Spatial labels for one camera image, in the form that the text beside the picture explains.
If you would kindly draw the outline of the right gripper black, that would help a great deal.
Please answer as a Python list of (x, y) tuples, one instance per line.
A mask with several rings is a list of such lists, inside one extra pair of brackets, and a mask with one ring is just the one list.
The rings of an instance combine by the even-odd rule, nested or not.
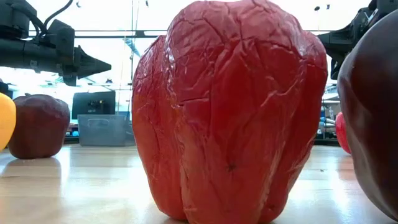
[(331, 57), (330, 78), (338, 79), (338, 74), (345, 57), (358, 42), (358, 29), (349, 24), (340, 30), (317, 35), (323, 44), (326, 54)]

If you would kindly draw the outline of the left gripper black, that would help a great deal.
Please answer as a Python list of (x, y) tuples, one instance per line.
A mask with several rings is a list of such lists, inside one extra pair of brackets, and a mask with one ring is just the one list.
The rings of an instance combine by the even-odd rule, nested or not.
[(111, 70), (111, 65), (89, 56), (79, 45), (58, 45), (58, 74), (68, 86), (76, 86), (76, 80)]

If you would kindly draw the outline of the small red bell pepper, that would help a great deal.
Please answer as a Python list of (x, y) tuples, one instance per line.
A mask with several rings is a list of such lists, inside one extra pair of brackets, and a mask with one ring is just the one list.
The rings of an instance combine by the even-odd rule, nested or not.
[(349, 144), (346, 138), (346, 123), (342, 112), (339, 112), (335, 120), (336, 137), (341, 148), (351, 154)]

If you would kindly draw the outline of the yellow bell pepper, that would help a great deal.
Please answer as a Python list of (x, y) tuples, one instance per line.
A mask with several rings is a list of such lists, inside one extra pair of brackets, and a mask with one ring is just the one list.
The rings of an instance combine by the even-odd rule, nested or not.
[(7, 95), (0, 93), (0, 151), (8, 144), (16, 126), (16, 105)]

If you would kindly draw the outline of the large red bell pepper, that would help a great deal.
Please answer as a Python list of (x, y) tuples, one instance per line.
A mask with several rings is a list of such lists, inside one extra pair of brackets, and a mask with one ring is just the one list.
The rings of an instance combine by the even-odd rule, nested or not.
[(133, 79), (157, 208), (190, 224), (275, 220), (310, 155), (327, 75), (318, 37), (271, 0), (183, 8)]

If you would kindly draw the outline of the black monitor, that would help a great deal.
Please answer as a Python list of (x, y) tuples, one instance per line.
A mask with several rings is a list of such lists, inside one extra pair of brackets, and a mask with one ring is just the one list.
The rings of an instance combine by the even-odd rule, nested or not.
[(79, 114), (115, 114), (116, 92), (75, 93), (72, 103), (72, 119)]

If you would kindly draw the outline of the grey translucent plastic basket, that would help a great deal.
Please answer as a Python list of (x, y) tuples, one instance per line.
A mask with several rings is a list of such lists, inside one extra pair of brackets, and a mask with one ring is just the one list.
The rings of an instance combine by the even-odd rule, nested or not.
[(81, 146), (135, 146), (132, 126), (125, 115), (79, 114), (79, 143)]

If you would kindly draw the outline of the thin black horizontal frame bar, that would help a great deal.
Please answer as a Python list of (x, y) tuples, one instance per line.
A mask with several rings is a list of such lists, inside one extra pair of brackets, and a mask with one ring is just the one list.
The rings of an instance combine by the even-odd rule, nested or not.
[(89, 86), (132, 86), (132, 83), (88, 83)]

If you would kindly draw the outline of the thick black horizontal frame bar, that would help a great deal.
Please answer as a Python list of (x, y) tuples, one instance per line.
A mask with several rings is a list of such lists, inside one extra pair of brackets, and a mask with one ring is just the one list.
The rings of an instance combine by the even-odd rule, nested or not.
[(165, 35), (167, 30), (76, 30), (75, 37), (79, 39), (105, 38), (105, 39), (145, 39), (156, 38), (159, 35)]

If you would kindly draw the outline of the black table frame rail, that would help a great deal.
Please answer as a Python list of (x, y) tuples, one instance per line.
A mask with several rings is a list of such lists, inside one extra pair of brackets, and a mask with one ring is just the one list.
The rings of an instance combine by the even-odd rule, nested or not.
[[(79, 143), (79, 137), (67, 136), (64, 139), (64, 144), (78, 144), (78, 143)], [(317, 146), (336, 146), (336, 147), (340, 146), (337, 139), (315, 139), (314, 140), (314, 145), (317, 145)]]

